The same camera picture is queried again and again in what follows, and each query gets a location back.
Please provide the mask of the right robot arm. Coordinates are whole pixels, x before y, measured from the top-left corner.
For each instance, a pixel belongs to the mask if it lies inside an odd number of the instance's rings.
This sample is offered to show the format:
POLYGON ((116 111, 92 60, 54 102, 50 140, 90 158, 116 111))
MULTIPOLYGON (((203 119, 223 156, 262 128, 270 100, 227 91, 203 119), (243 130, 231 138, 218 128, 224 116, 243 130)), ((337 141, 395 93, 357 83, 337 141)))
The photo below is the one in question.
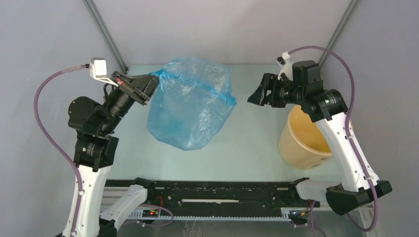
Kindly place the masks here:
POLYGON ((390 193, 391 183, 373 171, 352 125, 345 123, 348 107, 342 95, 335 89, 324 89, 320 66, 312 60, 284 66, 291 72, 265 73, 248 102, 273 108, 299 105, 324 136, 341 177, 340 183, 309 178, 293 181, 288 202, 293 206, 301 206, 307 199, 326 202, 336 214, 345 215, 390 193))

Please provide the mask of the blue plastic trash bag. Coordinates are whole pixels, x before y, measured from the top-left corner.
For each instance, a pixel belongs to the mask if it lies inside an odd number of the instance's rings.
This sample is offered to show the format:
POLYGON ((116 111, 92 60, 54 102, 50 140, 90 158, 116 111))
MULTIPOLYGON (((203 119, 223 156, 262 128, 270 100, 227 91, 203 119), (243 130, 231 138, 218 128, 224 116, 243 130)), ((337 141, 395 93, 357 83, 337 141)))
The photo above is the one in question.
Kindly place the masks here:
POLYGON ((147 118, 158 141, 184 151, 206 146, 237 104, 228 68, 211 60, 177 58, 151 75, 159 78, 147 118))

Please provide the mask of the beige plastic trash bin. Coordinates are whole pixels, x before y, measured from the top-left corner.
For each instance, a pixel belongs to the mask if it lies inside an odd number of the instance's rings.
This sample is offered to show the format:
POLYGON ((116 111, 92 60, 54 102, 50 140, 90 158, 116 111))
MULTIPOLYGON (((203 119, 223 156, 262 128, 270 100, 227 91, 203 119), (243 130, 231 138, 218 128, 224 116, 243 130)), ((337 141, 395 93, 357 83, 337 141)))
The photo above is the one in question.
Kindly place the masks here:
POLYGON ((278 146, 281 157, 300 170, 318 167, 333 154, 321 130, 300 105, 291 109, 278 146))

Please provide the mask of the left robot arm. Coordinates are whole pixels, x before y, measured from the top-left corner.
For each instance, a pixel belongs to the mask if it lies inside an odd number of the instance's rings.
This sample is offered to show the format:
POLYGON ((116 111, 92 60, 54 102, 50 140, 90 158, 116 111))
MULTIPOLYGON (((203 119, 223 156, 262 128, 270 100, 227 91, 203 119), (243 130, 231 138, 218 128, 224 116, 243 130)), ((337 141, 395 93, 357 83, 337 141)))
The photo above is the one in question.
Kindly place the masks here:
POLYGON ((103 103, 81 96, 68 108, 68 125, 77 133, 71 160, 77 174, 64 237, 115 237, 139 205, 152 205, 156 199, 151 182, 137 178, 111 207, 100 210, 119 142, 114 131, 133 104, 146 105, 159 85, 157 76, 120 72, 113 72, 110 81, 112 90, 104 93, 103 103))

